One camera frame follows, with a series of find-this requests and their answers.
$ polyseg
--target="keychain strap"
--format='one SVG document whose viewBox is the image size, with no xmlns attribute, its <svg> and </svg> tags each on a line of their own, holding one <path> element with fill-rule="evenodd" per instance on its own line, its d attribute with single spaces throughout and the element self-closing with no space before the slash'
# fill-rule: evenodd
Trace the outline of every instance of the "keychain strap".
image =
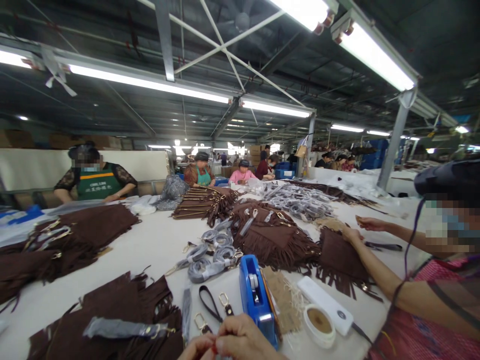
<svg viewBox="0 0 480 360">
<path fill-rule="evenodd" d="M 210 297 L 211 303 L 213 304 L 213 308 L 215 311 L 213 311 L 208 305 L 205 303 L 204 299 L 202 298 L 202 292 L 206 292 L 208 296 Z M 198 289 L 198 295 L 200 296 L 201 303 L 205 307 L 205 309 L 215 318 L 217 321 L 221 324 L 224 322 L 222 317 L 220 316 L 219 310 L 217 309 L 217 305 L 215 305 L 214 297 L 212 296 L 212 293 L 210 292 L 209 288 L 206 287 L 205 285 L 200 286 Z"/>
</svg>

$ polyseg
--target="blue tape dispenser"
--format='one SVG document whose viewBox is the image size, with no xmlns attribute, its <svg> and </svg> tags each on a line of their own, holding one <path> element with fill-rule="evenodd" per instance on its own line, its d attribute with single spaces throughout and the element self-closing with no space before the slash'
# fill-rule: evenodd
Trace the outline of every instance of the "blue tape dispenser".
<svg viewBox="0 0 480 360">
<path fill-rule="evenodd" d="M 274 315 L 255 255 L 244 255 L 240 260 L 240 293 L 243 312 L 253 319 L 261 333 L 278 350 Z"/>
</svg>

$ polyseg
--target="brown fringe bag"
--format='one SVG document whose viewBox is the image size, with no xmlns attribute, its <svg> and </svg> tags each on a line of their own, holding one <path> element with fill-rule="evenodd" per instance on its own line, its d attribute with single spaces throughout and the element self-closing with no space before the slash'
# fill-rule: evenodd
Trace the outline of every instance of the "brown fringe bag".
<svg viewBox="0 0 480 360">
<path fill-rule="evenodd" d="M 316 269 L 316 278 L 342 294 L 357 300 L 354 285 L 375 300 L 383 302 L 371 290 L 369 273 L 362 264 L 354 247 L 343 239 L 341 231 L 333 231 L 327 227 L 320 230 L 321 256 Z"/>
<path fill-rule="evenodd" d="M 242 229 L 254 213 L 256 217 L 242 235 Z M 255 255 L 261 265 L 299 273 L 301 268 L 306 268 L 304 275 L 311 275 L 311 269 L 317 266 L 320 246 L 285 212 L 261 201 L 247 200 L 234 206 L 230 219 L 233 220 L 233 246 L 244 254 Z"/>
</svg>

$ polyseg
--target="metal column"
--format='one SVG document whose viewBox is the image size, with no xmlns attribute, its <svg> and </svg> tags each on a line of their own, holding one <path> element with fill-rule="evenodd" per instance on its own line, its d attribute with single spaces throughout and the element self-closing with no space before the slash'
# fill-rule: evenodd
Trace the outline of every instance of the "metal column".
<svg viewBox="0 0 480 360">
<path fill-rule="evenodd" d="M 397 156 L 397 151 L 399 150 L 400 139 L 404 132 L 407 116 L 416 95 L 417 94 L 414 90 L 409 90 L 403 92 L 398 98 L 400 107 L 398 108 L 398 114 L 396 115 L 395 126 L 393 128 L 393 133 L 391 134 L 390 144 L 388 145 L 385 159 L 381 165 L 380 176 L 378 177 L 378 182 L 376 183 L 380 189 L 385 191 L 387 191 L 387 184 L 394 167 L 395 157 Z"/>
</svg>

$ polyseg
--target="ceiling light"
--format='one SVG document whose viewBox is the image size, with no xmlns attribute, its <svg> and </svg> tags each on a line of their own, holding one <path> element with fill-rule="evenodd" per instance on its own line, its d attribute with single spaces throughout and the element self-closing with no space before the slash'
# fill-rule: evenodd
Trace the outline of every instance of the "ceiling light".
<svg viewBox="0 0 480 360">
<path fill-rule="evenodd" d="M 357 6 L 354 5 L 332 26 L 331 34 L 337 44 L 399 91 L 417 85 L 419 74 Z"/>
<path fill-rule="evenodd" d="M 378 136 L 390 136 L 389 132 L 382 132 L 382 131 L 374 131 L 374 130 L 369 130 L 366 132 L 367 134 L 370 135 L 378 135 Z"/>
<path fill-rule="evenodd" d="M 243 101 L 241 105 L 247 109 L 260 110 L 260 111 L 266 111 L 269 113 L 276 113 L 276 114 L 283 114 L 283 115 L 290 115 L 298 118 L 308 118 L 312 114 L 312 112 L 298 111 L 298 110 L 293 110 L 291 108 L 280 107 L 280 106 L 272 106 L 272 105 L 267 105 L 267 104 L 263 104 L 256 101 Z"/>
<path fill-rule="evenodd" d="M 331 126 L 332 130 L 343 130 L 343 131 L 351 131 L 354 133 L 363 133 L 364 129 L 358 128 L 358 127 L 351 127 L 351 126 L 343 126 L 343 125 L 337 125 L 333 124 Z"/>
<path fill-rule="evenodd" d="M 330 26 L 339 11 L 339 3 L 332 0 L 270 0 L 311 32 L 321 32 Z"/>
<path fill-rule="evenodd" d="M 232 96 L 217 94 L 213 91 L 203 90 L 196 84 L 169 82 L 164 76 L 151 72 L 122 66 L 108 61 L 69 54 L 68 58 L 56 56 L 55 59 L 70 68 L 70 72 L 92 78 L 153 89 L 167 93 L 179 94 L 193 98 L 210 100 L 228 104 Z"/>
<path fill-rule="evenodd" d="M 42 61 L 30 51 L 2 45 L 0 45 L 0 63 L 27 69 L 45 69 Z"/>
<path fill-rule="evenodd" d="M 465 133 L 469 133 L 470 130 L 468 130 L 465 126 L 457 126 L 455 128 L 455 131 L 460 133 L 460 134 L 465 134 Z"/>
</svg>

